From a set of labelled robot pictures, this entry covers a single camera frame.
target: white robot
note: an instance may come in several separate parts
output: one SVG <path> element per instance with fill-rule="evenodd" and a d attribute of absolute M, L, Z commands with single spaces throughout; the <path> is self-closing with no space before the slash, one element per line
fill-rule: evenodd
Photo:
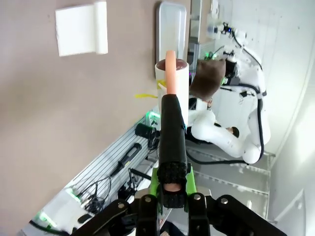
<path fill-rule="evenodd" d="M 235 53 L 234 50 L 230 54 L 224 52 L 222 57 L 226 58 L 227 63 L 236 65 L 237 62 L 242 71 L 237 77 L 237 81 L 227 79 L 223 82 L 223 86 L 239 87 L 243 90 L 250 90 L 250 92 L 254 91 L 257 97 L 257 108 L 248 117 L 250 134 L 244 141 L 241 141 L 225 128 L 215 126 L 215 117 L 211 111 L 207 110 L 190 114 L 191 134 L 196 139 L 217 145 L 230 156 L 242 157 L 248 164 L 253 164 L 262 157 L 264 145 L 269 142 L 271 136 L 267 118 L 265 78 L 261 64 L 239 43 L 236 37 L 237 31 L 228 27 L 227 24 L 224 24 L 221 30 L 229 33 L 240 47 L 236 49 L 239 53 Z M 246 37 L 244 33 L 241 33 L 241 35 L 243 38 Z"/>

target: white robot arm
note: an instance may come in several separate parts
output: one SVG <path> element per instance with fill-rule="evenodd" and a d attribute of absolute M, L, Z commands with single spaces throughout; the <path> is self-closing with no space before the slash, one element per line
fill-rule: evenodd
<path fill-rule="evenodd" d="M 232 35 L 239 46 L 241 46 L 231 30 Z M 255 66 L 249 66 L 237 77 L 237 82 L 226 80 L 224 83 L 231 87 L 242 87 L 246 90 L 254 90 L 257 97 L 257 108 L 248 117 L 250 134 L 244 141 L 236 138 L 225 128 L 214 126 L 209 122 L 207 112 L 199 113 L 191 126 L 191 134 L 199 140 L 211 142 L 233 157 L 242 157 L 248 164 L 256 163 L 263 155 L 264 145 L 269 142 L 271 133 L 267 117 L 266 86 L 260 63 L 251 54 L 251 60 Z M 227 61 L 237 61 L 234 52 L 227 58 Z"/>

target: green light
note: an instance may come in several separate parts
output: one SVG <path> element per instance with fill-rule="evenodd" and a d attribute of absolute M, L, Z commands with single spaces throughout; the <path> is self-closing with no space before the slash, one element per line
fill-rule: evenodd
<path fill-rule="evenodd" d="M 81 200 L 74 195 L 73 190 L 71 188 L 67 188 L 65 190 L 71 197 L 73 197 L 78 203 L 81 203 Z"/>
<path fill-rule="evenodd" d="M 160 114 L 159 113 L 156 113 L 156 112 L 150 112 L 149 114 L 150 116 L 153 116 L 153 117 L 156 117 L 156 118 L 161 118 Z"/>
<path fill-rule="evenodd" d="M 147 112 L 147 113 L 146 113 L 146 122 L 149 122 L 149 119 L 148 119 L 148 118 L 149 118 L 149 115 L 150 115 L 150 112 Z"/>
<path fill-rule="evenodd" d="M 39 218 L 42 220 L 42 221 L 48 221 L 49 224 L 52 225 L 52 227 L 56 228 L 57 227 L 57 224 L 44 212 L 42 212 L 39 216 Z"/>

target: white sticky note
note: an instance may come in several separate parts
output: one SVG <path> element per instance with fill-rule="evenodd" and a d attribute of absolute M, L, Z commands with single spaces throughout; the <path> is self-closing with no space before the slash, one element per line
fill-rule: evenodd
<path fill-rule="evenodd" d="M 106 2 L 56 10 L 56 32 L 60 57 L 108 53 Z"/>

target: screw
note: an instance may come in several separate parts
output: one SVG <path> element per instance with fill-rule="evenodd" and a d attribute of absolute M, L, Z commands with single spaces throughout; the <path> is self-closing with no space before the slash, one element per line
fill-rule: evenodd
<path fill-rule="evenodd" d="M 201 199 L 201 196 L 199 194 L 196 194 L 193 198 L 198 201 Z"/>
<path fill-rule="evenodd" d="M 221 199 L 221 203 L 222 203 L 222 204 L 227 204 L 227 203 L 228 203 L 228 200 L 227 200 L 226 198 L 222 198 L 222 199 Z"/>

